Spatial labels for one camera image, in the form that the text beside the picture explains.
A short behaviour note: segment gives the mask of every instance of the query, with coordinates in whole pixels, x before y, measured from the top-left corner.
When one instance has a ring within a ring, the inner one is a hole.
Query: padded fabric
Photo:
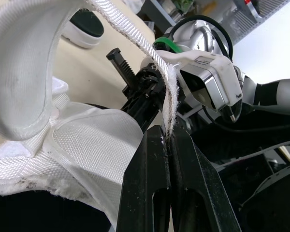
[[[47,190],[102,210],[116,227],[123,174],[143,136],[128,114],[70,102],[53,78],[52,116],[25,141],[0,146],[0,195]]]
[[[52,66],[61,31],[81,0],[18,0],[0,8],[0,134],[38,134],[51,114]]]

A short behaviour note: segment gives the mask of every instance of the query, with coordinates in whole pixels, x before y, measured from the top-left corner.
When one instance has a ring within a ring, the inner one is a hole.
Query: metal shelf
[[[176,24],[157,0],[146,0],[142,7],[142,13],[154,21],[162,32]]]
[[[221,25],[229,33],[233,43],[236,44],[289,1],[290,0],[260,0],[259,7],[262,20],[259,22],[237,8],[223,18]]]

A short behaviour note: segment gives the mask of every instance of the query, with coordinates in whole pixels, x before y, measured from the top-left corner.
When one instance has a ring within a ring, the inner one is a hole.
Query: black cable
[[[219,128],[231,132],[231,133],[255,133],[255,132],[268,132],[268,131],[277,131],[277,130],[283,130],[290,128],[290,124],[284,125],[284,126],[275,126],[275,127],[267,127],[267,128],[258,128],[258,129],[249,129],[249,130],[236,130],[231,129],[226,126],[223,126],[219,123],[217,123],[208,113],[207,108],[203,105],[202,108],[204,109],[204,113],[206,116],[211,120],[212,123],[214,123]]]
[[[217,41],[217,44],[218,44],[219,48],[221,49],[222,54],[225,57],[229,58],[229,60],[231,60],[231,58],[229,57],[229,54],[228,54],[226,48],[224,47],[223,42],[221,41],[221,38],[219,37],[219,35],[217,34],[217,32],[215,32],[214,30],[212,30],[212,34],[213,34],[213,37],[215,38],[215,40]]]
[[[187,18],[184,18],[183,20],[179,21],[170,31],[171,35],[174,35],[174,33],[179,29],[182,25],[184,25],[187,22],[191,21],[196,21],[196,20],[203,20],[205,22],[208,22],[215,26],[220,32],[223,34],[223,36],[226,38],[226,41],[228,43],[228,48],[229,48],[229,57],[232,59],[233,57],[233,45],[232,45],[232,40],[226,30],[215,20],[213,20],[210,17],[204,16],[204,15],[193,15]]]

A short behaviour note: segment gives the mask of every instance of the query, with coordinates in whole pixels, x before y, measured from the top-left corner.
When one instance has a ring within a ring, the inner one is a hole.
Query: black plastic part
[[[170,178],[160,126],[147,130],[123,180],[117,232],[167,232]]]
[[[155,70],[152,64],[141,69],[135,79],[138,80],[138,88],[132,90],[126,86],[123,92],[128,101],[121,110],[133,117],[145,132],[157,116],[159,109],[162,110],[165,85],[160,72]]]
[[[233,206],[243,204],[272,174],[273,171],[264,154],[234,163],[219,172]]]
[[[122,79],[126,84],[133,90],[138,88],[138,81],[135,78],[134,72],[127,63],[127,61],[122,57],[119,48],[115,48],[106,55],[108,60],[116,68],[117,72],[120,74]]]
[[[191,137],[175,127],[169,150],[175,232],[240,232],[220,177]]]
[[[104,33],[104,27],[101,21],[92,11],[81,9],[77,11],[70,20],[76,27],[93,37],[101,37]]]
[[[104,212],[47,191],[0,196],[0,232],[109,232],[110,227]]]
[[[257,84],[254,105],[277,105],[277,90],[279,81],[268,84]]]
[[[274,176],[283,175],[289,168]],[[240,218],[245,232],[290,232],[290,174],[249,199]]]

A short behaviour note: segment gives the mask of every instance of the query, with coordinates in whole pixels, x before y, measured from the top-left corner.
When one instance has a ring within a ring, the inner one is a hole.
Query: table surface
[[[120,0],[113,3],[136,25],[142,34],[153,43],[154,33]],[[8,0],[0,0],[0,6]],[[126,102],[122,94],[125,82],[105,57],[118,47],[123,57],[135,72],[138,72],[145,54],[124,36],[116,32],[102,16],[96,13],[104,26],[100,43],[93,49],[82,49],[64,38],[60,39],[54,76],[67,82],[71,101],[103,105],[120,109]]]

